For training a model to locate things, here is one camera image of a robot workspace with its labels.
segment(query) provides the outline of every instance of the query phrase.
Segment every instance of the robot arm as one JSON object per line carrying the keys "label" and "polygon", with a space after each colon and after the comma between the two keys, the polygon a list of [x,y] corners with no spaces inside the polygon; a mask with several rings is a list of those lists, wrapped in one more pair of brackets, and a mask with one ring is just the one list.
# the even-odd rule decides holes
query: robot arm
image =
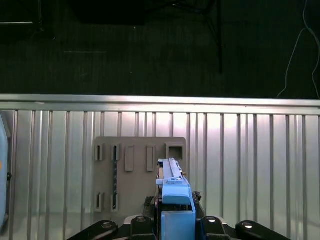
{"label": "robot arm", "polygon": [[128,217],[121,227],[99,221],[69,240],[289,240],[254,221],[232,228],[206,216],[179,163],[160,159],[157,167],[156,194],[146,198],[142,215]]}

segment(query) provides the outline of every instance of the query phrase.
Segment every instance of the gray plastic board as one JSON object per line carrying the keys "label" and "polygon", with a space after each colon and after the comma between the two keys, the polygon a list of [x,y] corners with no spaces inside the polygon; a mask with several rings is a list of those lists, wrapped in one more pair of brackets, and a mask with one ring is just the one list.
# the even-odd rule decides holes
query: gray plastic board
{"label": "gray plastic board", "polygon": [[158,159],[168,158],[175,158],[181,168],[186,169],[186,140],[183,137],[96,138],[94,222],[112,220],[121,225],[126,217],[141,215],[146,197],[156,194]]}

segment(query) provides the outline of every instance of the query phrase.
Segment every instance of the light blue object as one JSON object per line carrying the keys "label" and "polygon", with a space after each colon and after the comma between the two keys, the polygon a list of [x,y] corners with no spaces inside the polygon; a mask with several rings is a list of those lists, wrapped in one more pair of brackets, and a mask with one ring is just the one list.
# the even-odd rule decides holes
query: light blue object
{"label": "light blue object", "polygon": [[162,211],[162,240],[196,239],[196,208],[188,180],[182,175],[179,163],[173,158],[158,161],[163,166],[163,179],[156,184],[162,185],[162,204],[188,205],[185,211]]}
{"label": "light blue object", "polygon": [[0,114],[0,228],[5,222],[8,181],[8,135]]}

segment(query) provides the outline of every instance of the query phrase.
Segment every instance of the screw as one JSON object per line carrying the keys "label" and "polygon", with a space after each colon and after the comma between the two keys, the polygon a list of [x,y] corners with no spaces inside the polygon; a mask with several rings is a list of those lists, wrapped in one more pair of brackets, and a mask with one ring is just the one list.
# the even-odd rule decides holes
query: screw
{"label": "screw", "polygon": [[102,224],[102,227],[103,227],[104,229],[109,229],[109,228],[112,227],[112,224],[107,221],[107,222],[104,222],[104,223]]}
{"label": "screw", "polygon": [[146,221],[146,219],[143,216],[138,216],[138,218],[136,219],[137,222],[139,223],[143,223]]}
{"label": "screw", "polygon": [[209,216],[206,218],[210,223],[215,223],[216,222],[216,219],[212,216]]}
{"label": "screw", "polygon": [[250,223],[244,222],[242,223],[242,225],[246,228],[246,229],[252,229],[252,225]]}

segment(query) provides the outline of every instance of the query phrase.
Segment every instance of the white cable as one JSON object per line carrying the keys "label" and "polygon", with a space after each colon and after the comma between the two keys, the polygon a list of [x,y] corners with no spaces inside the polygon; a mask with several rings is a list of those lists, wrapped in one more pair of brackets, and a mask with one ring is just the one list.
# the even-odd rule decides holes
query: white cable
{"label": "white cable", "polygon": [[289,60],[289,64],[288,64],[288,67],[286,69],[286,73],[285,73],[285,85],[284,85],[284,89],[276,96],[277,98],[287,89],[287,79],[288,79],[288,71],[289,71],[289,68],[290,68],[290,65],[291,65],[291,61],[292,61],[292,58],[295,54],[295,51],[296,51],[296,48],[297,48],[297,45],[298,45],[298,42],[299,42],[299,39],[301,37],[301,34],[303,33],[304,30],[308,30],[311,35],[314,37],[314,40],[318,46],[318,59],[317,59],[317,62],[316,62],[316,65],[315,65],[315,68],[312,72],[312,82],[313,82],[313,85],[314,85],[314,88],[315,88],[315,91],[316,91],[316,95],[318,97],[318,99],[320,99],[320,96],[319,96],[319,92],[318,92],[318,88],[317,88],[317,85],[316,85],[316,82],[315,82],[315,72],[317,71],[317,68],[319,66],[319,61],[320,61],[320,42],[319,42],[319,39],[317,38],[316,34],[314,33],[314,31],[308,26],[307,24],[307,21],[306,21],[306,9],[307,9],[307,5],[308,5],[308,0],[305,0],[305,4],[304,4],[304,9],[303,9],[303,14],[302,14],[302,17],[303,17],[303,22],[304,22],[304,25],[305,25],[305,28],[302,29],[299,33],[299,36],[295,42],[295,46],[293,48],[293,51],[292,51],[292,54],[291,54],[291,58]]}

